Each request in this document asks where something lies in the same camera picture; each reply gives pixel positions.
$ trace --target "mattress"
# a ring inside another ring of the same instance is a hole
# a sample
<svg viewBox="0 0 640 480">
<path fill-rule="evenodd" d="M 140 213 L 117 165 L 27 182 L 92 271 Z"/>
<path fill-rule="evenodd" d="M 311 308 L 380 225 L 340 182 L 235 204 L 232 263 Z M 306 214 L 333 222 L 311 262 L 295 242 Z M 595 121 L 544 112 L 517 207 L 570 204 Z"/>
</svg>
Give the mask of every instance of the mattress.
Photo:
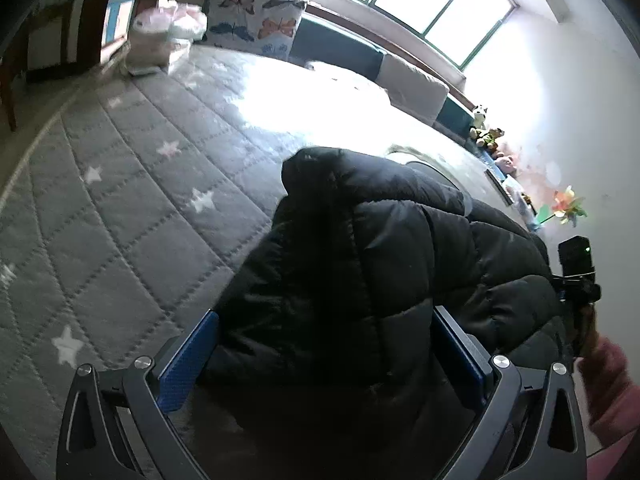
<svg viewBox="0 0 640 480">
<path fill-rule="evenodd" d="M 454 150 L 462 180 L 484 168 L 391 106 L 249 54 L 196 47 L 171 76 L 115 75 L 82 92 L 18 168 L 0 211 L 0 424 L 36 477 L 54 478 L 76 367 L 153 355 L 213 306 L 270 228 L 285 158 L 308 144 L 384 155 L 407 135 L 431 139 L 441 160 Z M 251 443 L 203 392 L 175 424 L 205 469 L 224 469 L 227 456 L 251 469 Z"/>
</svg>

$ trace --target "pink sweater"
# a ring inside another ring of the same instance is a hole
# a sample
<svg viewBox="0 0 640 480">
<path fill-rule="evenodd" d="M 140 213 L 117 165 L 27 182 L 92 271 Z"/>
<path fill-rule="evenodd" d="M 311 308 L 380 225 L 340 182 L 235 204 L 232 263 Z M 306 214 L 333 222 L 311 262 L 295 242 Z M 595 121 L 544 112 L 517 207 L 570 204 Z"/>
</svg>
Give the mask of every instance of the pink sweater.
<svg viewBox="0 0 640 480">
<path fill-rule="evenodd" d="M 604 480 L 640 428 L 640 387 L 626 370 L 622 349 L 600 336 L 595 350 L 578 362 L 589 406 L 591 431 L 607 448 L 590 457 L 588 480 Z"/>
</svg>

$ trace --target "quilted jacket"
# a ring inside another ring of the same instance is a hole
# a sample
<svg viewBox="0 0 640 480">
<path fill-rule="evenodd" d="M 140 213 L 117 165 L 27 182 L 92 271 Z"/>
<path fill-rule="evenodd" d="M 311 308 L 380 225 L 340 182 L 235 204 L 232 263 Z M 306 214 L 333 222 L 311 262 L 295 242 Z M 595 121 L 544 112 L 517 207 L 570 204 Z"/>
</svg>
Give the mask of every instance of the quilted jacket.
<svg viewBox="0 0 640 480">
<path fill-rule="evenodd" d="M 325 458 L 319 478 L 362 475 L 359 456 L 374 478 L 399 463 L 406 478 L 423 419 L 433 429 L 433 403 L 452 395 L 430 354 L 435 304 L 491 354 L 533 368 L 571 362 L 545 247 L 501 212 L 345 150 L 299 151 L 282 182 L 272 230 L 215 307 L 221 339 L 202 381 L 236 386 L 227 401 L 245 429 L 342 457 L 335 470 Z"/>
</svg>

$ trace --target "window frame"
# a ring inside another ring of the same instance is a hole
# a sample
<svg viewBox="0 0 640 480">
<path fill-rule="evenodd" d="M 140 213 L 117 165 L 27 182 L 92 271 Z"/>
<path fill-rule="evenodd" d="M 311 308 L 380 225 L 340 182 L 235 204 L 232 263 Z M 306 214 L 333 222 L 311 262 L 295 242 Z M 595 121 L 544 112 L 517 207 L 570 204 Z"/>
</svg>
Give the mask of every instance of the window frame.
<svg viewBox="0 0 640 480">
<path fill-rule="evenodd" d="M 386 12 L 386 10 L 384 10 L 381 7 L 377 6 L 376 5 L 377 0 L 355 0 L 355 1 L 357 1 L 358 3 L 364 4 L 367 7 L 370 7 L 371 9 L 376 10 L 377 12 L 382 14 L 383 16 L 386 16 L 390 20 L 393 20 L 394 22 L 396 22 L 398 25 L 401 25 L 402 27 L 404 27 L 405 29 L 410 31 L 412 34 L 414 34 L 415 36 L 417 36 L 418 38 L 423 40 L 426 44 L 428 44 L 433 50 L 435 50 L 437 53 L 439 53 L 441 56 L 443 56 L 453 66 L 455 66 L 458 70 L 460 70 L 460 72 L 464 71 L 464 69 L 471 62 L 471 60 L 478 54 L 478 52 L 480 52 L 482 47 L 484 47 L 486 45 L 487 41 L 489 41 L 489 39 L 492 37 L 492 35 L 494 35 L 495 32 L 500 28 L 500 26 L 508 19 L 508 17 L 511 15 L 511 13 L 519 7 L 519 5 L 514 0 L 508 0 L 508 2 L 511 4 L 511 8 L 507 11 L 507 13 L 503 17 L 501 17 L 495 23 L 495 25 L 487 32 L 487 34 L 484 35 L 484 38 L 482 38 L 482 40 L 480 40 L 480 42 L 473 48 L 473 50 L 468 54 L 468 56 L 466 56 L 466 59 L 461 64 L 458 64 L 455 61 L 453 61 L 449 56 L 447 56 L 447 54 L 445 54 L 443 51 L 441 51 L 437 46 L 435 46 L 433 43 L 431 43 L 431 41 L 427 40 L 427 38 L 426 38 L 426 36 L 429 33 L 429 31 L 433 28 L 433 26 L 436 24 L 436 22 L 442 17 L 444 12 L 449 8 L 449 6 L 453 3 L 454 0 L 448 0 L 447 3 L 444 5 L 444 7 L 442 7 L 442 9 L 440 9 L 440 11 L 436 14 L 436 17 L 433 20 L 431 20 L 431 23 L 422 32 L 420 32 L 419 30 L 414 29 L 411 25 L 403 22 L 402 20 L 400 20 L 396 16 L 392 15 L 389 12 Z"/>
</svg>

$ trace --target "metal bolt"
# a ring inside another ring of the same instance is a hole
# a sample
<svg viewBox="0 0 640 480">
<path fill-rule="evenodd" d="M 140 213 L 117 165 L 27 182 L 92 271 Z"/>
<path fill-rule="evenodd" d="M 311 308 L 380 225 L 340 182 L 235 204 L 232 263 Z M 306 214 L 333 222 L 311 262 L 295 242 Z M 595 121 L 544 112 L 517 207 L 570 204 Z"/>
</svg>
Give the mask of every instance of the metal bolt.
<svg viewBox="0 0 640 480">
<path fill-rule="evenodd" d="M 151 366 L 151 357 L 142 355 L 136 359 L 134 362 L 134 366 L 139 368 L 140 370 L 144 370 L 145 368 L 149 368 Z"/>
<path fill-rule="evenodd" d="M 81 377 L 85 377 L 91 373 L 91 370 L 91 365 L 80 365 L 78 370 L 76 370 L 76 373 Z"/>
<path fill-rule="evenodd" d="M 494 365 L 498 368 L 508 368 L 511 362 L 504 355 L 494 356 Z"/>
<path fill-rule="evenodd" d="M 566 373 L 566 366 L 564 366 L 562 363 L 554 363 L 552 368 L 558 375 L 564 375 Z"/>
</svg>

